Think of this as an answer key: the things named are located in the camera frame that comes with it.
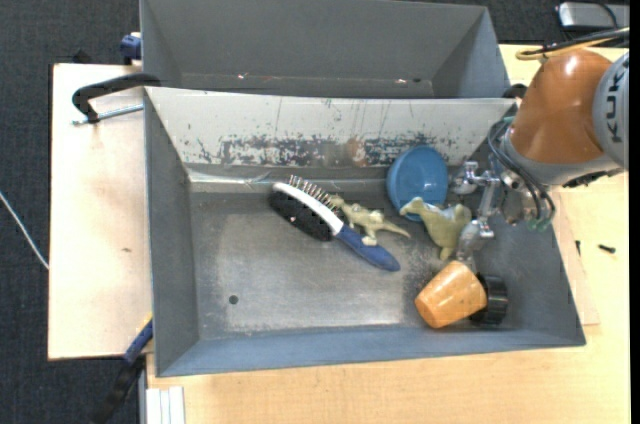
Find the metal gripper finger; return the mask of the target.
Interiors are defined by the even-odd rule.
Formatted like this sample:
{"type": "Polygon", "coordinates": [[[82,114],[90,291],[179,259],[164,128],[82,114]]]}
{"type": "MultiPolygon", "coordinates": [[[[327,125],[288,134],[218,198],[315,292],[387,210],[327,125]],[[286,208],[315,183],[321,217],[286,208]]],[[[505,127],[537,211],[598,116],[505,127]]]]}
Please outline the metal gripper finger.
{"type": "Polygon", "coordinates": [[[468,262],[475,252],[480,251],[486,243],[495,238],[487,218],[472,219],[462,229],[455,249],[455,259],[468,262]]]}
{"type": "Polygon", "coordinates": [[[501,180],[491,170],[479,172],[479,163],[465,161],[451,176],[449,189],[456,195],[469,195],[478,188],[499,186],[501,180]]]}

